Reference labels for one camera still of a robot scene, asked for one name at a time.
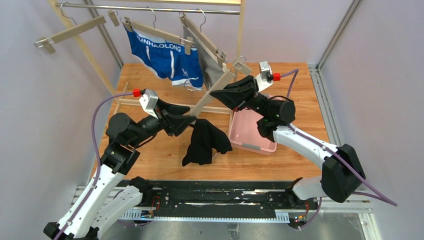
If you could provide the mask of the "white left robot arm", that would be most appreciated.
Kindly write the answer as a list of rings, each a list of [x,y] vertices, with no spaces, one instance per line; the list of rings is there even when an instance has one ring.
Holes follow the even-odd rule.
[[[137,150],[164,130],[180,135],[196,116],[188,106],[142,97],[139,102],[148,115],[136,122],[123,112],[114,114],[106,135],[109,144],[99,159],[95,174],[74,205],[57,222],[49,222],[43,233],[51,240],[99,240],[130,208],[146,202],[153,194],[152,184],[135,177],[108,204],[107,197],[128,174],[140,152]]]

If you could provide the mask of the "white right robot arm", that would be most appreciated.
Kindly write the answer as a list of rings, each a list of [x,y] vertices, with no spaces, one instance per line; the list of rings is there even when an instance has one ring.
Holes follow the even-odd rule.
[[[296,151],[319,167],[319,176],[297,178],[285,190],[291,205],[318,197],[345,202],[366,178],[355,149],[346,143],[337,146],[325,142],[293,126],[294,101],[287,96],[269,97],[261,93],[277,79],[277,74],[248,75],[223,89],[210,91],[209,95],[234,112],[256,112],[261,116],[256,125],[263,138]]]

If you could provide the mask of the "black underwear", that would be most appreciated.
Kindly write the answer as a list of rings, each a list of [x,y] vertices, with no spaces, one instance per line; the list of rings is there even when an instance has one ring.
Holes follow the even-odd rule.
[[[190,144],[182,159],[183,167],[188,164],[209,165],[213,162],[213,151],[225,155],[233,150],[228,136],[206,119],[197,119],[193,128]]]

